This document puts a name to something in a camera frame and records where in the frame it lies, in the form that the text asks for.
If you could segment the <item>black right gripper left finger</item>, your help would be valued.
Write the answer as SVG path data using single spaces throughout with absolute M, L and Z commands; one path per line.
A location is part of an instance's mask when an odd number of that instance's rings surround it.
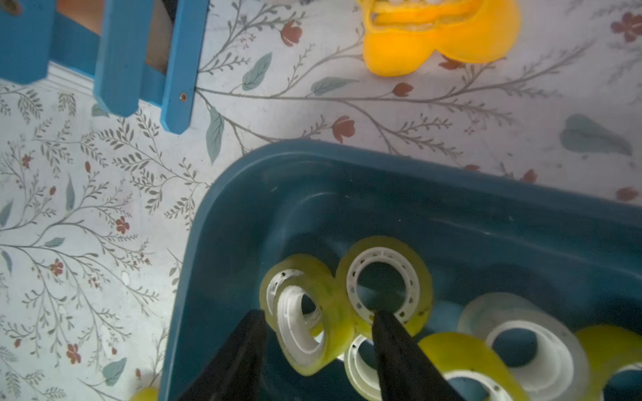
M 249 311 L 180 400 L 257 400 L 268 325 Z

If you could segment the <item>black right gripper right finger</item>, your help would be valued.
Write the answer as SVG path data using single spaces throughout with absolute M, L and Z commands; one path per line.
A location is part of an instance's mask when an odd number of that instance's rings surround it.
M 461 399 L 392 312 L 374 314 L 372 334 L 381 399 Z

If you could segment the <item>green patterned tape roll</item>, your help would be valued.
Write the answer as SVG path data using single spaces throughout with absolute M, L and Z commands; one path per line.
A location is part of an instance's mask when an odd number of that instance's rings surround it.
M 344 352 L 346 376 L 361 397 L 366 400 L 381 401 L 381 386 L 377 370 L 369 366 L 359 354 L 359 348 L 363 343 L 373 344 L 367 337 L 359 334 Z

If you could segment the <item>large yellow tape roll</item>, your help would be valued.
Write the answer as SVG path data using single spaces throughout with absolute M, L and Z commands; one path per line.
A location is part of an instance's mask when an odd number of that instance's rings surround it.
M 355 333 L 372 339 L 375 312 L 392 312 L 415 336 L 434 303 L 428 266 L 410 246 L 392 237 L 367 237 L 339 261 L 335 280 L 349 300 Z

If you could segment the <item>clear transparent tape roll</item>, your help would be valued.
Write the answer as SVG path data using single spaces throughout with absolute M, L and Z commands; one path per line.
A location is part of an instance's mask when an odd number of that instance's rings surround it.
M 588 389 L 583 346 L 563 323 L 523 297 L 481 295 L 463 309 L 457 330 L 496 351 L 531 400 L 578 400 Z

